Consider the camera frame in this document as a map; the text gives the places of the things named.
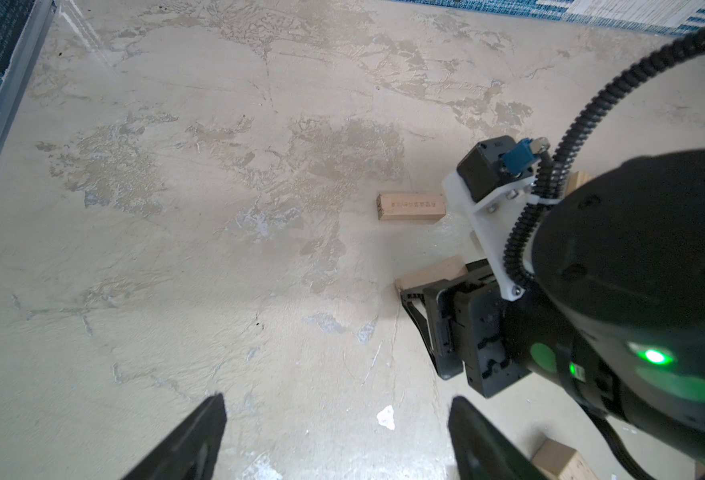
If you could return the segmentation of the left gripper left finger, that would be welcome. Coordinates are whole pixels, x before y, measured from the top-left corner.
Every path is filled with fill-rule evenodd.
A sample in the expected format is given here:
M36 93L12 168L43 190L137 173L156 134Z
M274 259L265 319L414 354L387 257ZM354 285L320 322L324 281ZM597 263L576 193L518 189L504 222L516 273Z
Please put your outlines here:
M124 480L212 479L226 420L224 395L208 396Z

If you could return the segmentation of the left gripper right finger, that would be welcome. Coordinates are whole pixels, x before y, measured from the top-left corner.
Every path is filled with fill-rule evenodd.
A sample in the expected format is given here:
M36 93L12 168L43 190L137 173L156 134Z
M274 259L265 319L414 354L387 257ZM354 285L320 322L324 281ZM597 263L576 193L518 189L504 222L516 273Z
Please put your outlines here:
M533 466L468 399L453 399L448 428L460 479L532 479Z

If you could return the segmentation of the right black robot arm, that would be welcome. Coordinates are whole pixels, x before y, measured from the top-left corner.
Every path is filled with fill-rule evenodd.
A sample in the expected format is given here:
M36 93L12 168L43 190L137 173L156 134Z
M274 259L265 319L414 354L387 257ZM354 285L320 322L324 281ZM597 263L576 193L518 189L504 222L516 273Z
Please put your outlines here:
M618 419L705 465L705 149L625 162L566 197L506 300L490 263L405 289L438 376L490 398L531 373L582 408L634 478Z

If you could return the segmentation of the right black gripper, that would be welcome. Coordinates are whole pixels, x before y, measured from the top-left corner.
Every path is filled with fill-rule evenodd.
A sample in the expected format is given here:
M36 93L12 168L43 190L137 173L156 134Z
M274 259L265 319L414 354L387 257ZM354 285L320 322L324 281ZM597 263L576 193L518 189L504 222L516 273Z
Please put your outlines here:
M471 263L458 278L437 280L401 293L404 310L418 328L437 375L465 374L490 399L529 372L512 360L502 323L507 302L489 264Z

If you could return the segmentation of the light wood block far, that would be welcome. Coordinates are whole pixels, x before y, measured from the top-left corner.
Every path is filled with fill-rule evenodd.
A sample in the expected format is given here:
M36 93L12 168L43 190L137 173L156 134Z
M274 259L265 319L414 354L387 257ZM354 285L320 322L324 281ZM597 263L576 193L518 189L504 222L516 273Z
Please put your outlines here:
M583 185L590 182L592 179L593 179L593 176L591 174L588 174L588 172L584 172L584 171L571 172L570 176L568 178L568 181L567 181L564 196L568 197L569 195L574 193L577 189L581 188Z

